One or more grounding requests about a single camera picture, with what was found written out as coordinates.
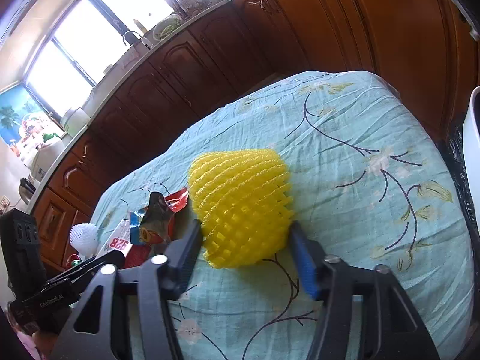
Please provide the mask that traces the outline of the teal floral tablecloth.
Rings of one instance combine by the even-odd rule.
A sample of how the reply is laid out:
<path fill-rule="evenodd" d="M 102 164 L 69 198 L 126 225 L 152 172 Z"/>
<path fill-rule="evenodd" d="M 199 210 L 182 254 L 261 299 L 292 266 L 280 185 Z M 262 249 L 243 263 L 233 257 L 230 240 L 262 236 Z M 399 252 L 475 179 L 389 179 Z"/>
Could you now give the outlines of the teal floral tablecloth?
<path fill-rule="evenodd" d="M 289 167 L 307 236 L 347 263 L 389 266 L 442 359 L 473 314 L 470 234 L 450 172 L 396 91 L 370 72 L 303 72 L 224 106 L 111 186 L 92 222 L 105 242 L 152 191 L 186 186 L 191 162 L 221 150 L 275 150 Z M 170 310 L 186 359 L 305 359 L 321 305 L 294 286 L 288 251 L 242 269 L 199 260 Z"/>

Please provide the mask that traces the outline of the brown wooden kitchen cabinets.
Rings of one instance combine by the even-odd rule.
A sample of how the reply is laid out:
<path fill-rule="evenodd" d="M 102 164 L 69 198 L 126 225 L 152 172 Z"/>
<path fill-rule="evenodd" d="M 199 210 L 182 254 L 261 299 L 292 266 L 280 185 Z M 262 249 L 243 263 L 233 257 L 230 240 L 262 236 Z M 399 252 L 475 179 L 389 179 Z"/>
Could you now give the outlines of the brown wooden kitchen cabinets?
<path fill-rule="evenodd" d="M 108 90 L 37 189 L 47 270 L 64 269 L 70 228 L 115 181 L 217 108 L 306 70 L 377 73 L 439 140 L 479 83 L 479 18 L 460 0 L 229 0 L 194 17 Z"/>

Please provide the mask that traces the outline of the green vegetable bowl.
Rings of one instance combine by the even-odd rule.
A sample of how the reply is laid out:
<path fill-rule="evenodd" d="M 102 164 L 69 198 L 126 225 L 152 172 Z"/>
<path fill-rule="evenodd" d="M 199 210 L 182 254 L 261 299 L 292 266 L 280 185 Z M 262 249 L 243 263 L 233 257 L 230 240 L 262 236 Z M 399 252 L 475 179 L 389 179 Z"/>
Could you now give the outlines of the green vegetable bowl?
<path fill-rule="evenodd" d="M 161 41 L 166 38 L 170 33 L 174 32 L 178 27 L 182 25 L 182 18 L 175 13 L 167 16 L 161 20 L 153 29 L 152 37 L 156 41 Z"/>

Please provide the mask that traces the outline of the colourful crumpled snack bag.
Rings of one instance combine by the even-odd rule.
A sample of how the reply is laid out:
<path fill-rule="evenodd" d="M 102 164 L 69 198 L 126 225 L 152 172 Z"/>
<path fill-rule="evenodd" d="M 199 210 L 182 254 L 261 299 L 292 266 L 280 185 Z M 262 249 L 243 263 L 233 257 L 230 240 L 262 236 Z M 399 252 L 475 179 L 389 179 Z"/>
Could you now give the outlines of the colourful crumpled snack bag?
<path fill-rule="evenodd" d="M 124 268 L 138 267 L 149 257 L 162 253 L 173 241 L 175 214 L 186 208 L 187 188 L 165 197 L 152 192 L 147 207 L 129 214 L 129 236 L 132 244 Z"/>

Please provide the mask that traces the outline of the white trash bin black liner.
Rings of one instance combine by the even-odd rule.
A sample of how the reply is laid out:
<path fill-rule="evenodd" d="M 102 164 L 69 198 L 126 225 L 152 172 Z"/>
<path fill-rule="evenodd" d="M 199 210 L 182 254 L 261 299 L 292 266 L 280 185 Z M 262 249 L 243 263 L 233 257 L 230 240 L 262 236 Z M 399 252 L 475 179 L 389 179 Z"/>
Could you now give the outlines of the white trash bin black liner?
<path fill-rule="evenodd" d="M 451 175 L 459 195 L 473 246 L 479 263 L 479 87 L 469 97 L 467 110 L 457 116 L 448 135 Z"/>

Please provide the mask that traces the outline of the white foam fruit net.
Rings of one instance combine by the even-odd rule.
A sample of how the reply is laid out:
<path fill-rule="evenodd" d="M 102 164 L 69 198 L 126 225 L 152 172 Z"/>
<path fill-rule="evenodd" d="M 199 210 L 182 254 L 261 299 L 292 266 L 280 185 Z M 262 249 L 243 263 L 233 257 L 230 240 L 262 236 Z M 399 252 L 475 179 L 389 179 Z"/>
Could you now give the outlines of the white foam fruit net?
<path fill-rule="evenodd" d="M 95 255 L 98 247 L 98 228 L 93 223 L 74 225 L 69 234 L 71 246 L 86 258 Z"/>

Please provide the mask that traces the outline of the white rice cooker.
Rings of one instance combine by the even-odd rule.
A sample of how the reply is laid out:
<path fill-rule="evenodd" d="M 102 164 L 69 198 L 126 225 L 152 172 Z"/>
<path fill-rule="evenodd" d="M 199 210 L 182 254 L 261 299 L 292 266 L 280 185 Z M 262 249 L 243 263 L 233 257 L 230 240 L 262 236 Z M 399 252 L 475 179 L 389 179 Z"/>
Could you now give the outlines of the white rice cooker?
<path fill-rule="evenodd" d="M 42 181 L 56 158 L 64 151 L 64 143 L 54 136 L 37 150 L 30 163 L 30 173 L 34 180 Z"/>

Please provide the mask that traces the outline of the blue wall picture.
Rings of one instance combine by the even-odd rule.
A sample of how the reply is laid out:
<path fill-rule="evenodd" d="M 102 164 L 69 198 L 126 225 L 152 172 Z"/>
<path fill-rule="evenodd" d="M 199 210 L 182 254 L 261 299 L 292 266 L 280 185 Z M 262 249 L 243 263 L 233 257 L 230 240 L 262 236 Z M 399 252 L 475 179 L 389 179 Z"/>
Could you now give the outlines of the blue wall picture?
<path fill-rule="evenodd" d="M 24 117 L 44 110 L 23 85 L 1 93 L 1 138 L 10 145 L 21 139 L 20 126 Z"/>

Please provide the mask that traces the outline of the yellow foam fruit net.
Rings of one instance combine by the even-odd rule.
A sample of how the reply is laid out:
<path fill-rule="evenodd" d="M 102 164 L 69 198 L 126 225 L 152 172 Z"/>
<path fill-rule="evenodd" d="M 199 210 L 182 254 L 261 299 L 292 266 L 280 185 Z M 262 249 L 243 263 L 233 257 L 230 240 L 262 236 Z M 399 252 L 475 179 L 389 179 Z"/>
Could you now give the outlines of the yellow foam fruit net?
<path fill-rule="evenodd" d="M 216 268 L 250 266 L 287 244 L 293 221 L 288 166 L 274 150 L 199 155 L 188 171 L 203 258 Z"/>

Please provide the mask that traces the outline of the crumpled white red bag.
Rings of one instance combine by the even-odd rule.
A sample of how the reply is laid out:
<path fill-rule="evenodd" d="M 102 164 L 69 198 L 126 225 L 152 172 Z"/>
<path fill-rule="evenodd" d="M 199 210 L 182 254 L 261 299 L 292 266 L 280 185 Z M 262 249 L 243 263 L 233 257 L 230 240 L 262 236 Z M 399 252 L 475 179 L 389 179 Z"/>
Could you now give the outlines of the crumpled white red bag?
<path fill-rule="evenodd" d="M 112 250 L 120 251 L 127 257 L 132 246 L 133 244 L 130 242 L 129 220 L 122 219 L 97 253 L 96 258 L 101 258 Z"/>

